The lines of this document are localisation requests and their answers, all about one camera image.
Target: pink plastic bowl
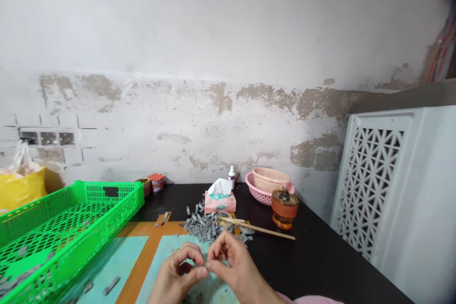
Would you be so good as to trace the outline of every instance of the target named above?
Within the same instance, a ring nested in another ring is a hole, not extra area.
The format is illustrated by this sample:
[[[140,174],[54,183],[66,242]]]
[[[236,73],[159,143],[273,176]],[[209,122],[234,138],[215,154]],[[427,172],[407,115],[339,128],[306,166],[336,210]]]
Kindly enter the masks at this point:
[[[272,193],[267,191],[262,191],[260,189],[255,188],[255,181],[253,177],[253,172],[249,172],[246,175],[246,183],[248,185],[248,189],[252,196],[260,203],[271,205],[272,204]],[[289,193],[295,193],[295,186],[292,182],[289,182],[286,186],[286,189]]]
[[[287,174],[268,168],[254,168],[252,170],[256,187],[262,191],[272,193],[274,190],[286,189],[290,182]]]

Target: beige bowl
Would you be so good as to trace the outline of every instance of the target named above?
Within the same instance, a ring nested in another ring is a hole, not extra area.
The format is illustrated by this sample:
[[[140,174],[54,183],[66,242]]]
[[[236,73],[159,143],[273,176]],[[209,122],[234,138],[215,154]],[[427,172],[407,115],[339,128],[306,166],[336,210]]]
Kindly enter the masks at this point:
[[[281,190],[282,187],[286,189],[290,182],[290,177],[274,169],[254,168],[252,172],[255,187],[266,192]]]

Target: cutting mat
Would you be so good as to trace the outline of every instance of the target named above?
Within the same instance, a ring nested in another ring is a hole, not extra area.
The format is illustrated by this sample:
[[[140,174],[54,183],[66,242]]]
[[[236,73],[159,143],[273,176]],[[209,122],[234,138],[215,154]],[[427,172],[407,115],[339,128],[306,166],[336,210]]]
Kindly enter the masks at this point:
[[[157,222],[161,223],[163,218],[164,215],[160,215]],[[158,227],[155,227],[155,222],[128,223],[80,276],[62,302],[79,296],[78,303],[146,303],[163,260],[185,241],[199,245],[203,256],[207,257],[209,243],[201,243],[187,235],[179,223],[181,221],[166,221]],[[104,296],[104,288],[116,276],[121,278],[119,283],[108,296]],[[82,295],[84,284],[89,279],[93,280],[94,288]],[[202,300],[196,300],[200,293]],[[194,286],[189,296],[193,299],[192,303],[237,302],[231,289],[214,274]]]

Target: pink tissue box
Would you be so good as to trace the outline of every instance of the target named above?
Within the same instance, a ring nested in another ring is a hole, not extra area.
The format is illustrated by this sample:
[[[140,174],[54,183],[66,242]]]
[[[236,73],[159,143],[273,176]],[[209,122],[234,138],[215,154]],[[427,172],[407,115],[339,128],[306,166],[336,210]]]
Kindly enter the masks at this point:
[[[236,211],[236,199],[233,192],[231,195],[212,194],[209,195],[208,191],[204,196],[204,213],[210,214],[212,212],[234,212]]]

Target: yellow plastic bag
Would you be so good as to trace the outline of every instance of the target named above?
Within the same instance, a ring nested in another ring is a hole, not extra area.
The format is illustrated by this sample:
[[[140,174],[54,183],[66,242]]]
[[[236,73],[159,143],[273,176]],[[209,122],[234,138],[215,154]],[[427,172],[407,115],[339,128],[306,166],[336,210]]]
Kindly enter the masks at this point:
[[[44,173],[32,161],[29,144],[19,142],[12,165],[0,168],[0,215],[46,196]]]

